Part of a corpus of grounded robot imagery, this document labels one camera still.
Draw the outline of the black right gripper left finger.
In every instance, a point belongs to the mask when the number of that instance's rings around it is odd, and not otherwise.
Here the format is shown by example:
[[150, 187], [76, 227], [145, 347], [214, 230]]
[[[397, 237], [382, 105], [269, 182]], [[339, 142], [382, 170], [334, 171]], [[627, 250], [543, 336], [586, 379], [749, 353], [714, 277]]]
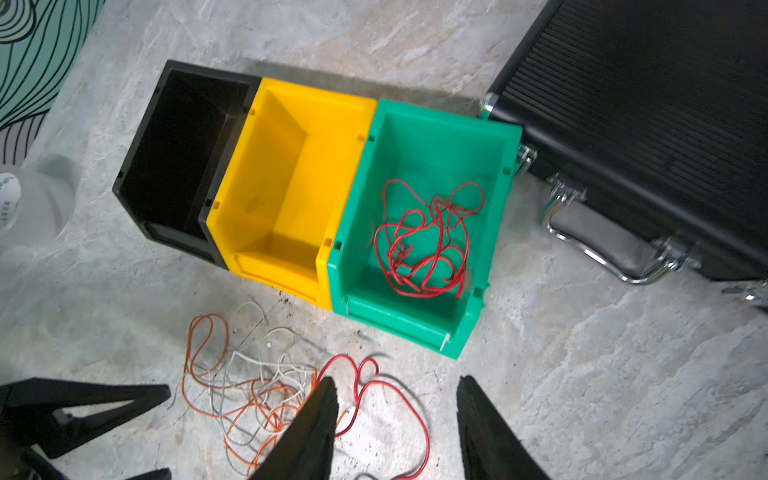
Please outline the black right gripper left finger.
[[251, 479], [329, 479], [338, 411], [335, 383], [324, 378]]

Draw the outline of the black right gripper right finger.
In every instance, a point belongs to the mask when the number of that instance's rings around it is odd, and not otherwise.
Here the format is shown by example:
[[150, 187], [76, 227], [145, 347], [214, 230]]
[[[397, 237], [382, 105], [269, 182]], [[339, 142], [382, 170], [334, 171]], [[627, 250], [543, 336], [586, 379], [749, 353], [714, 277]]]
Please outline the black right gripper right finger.
[[466, 479], [549, 479], [472, 376], [460, 378], [456, 399]]

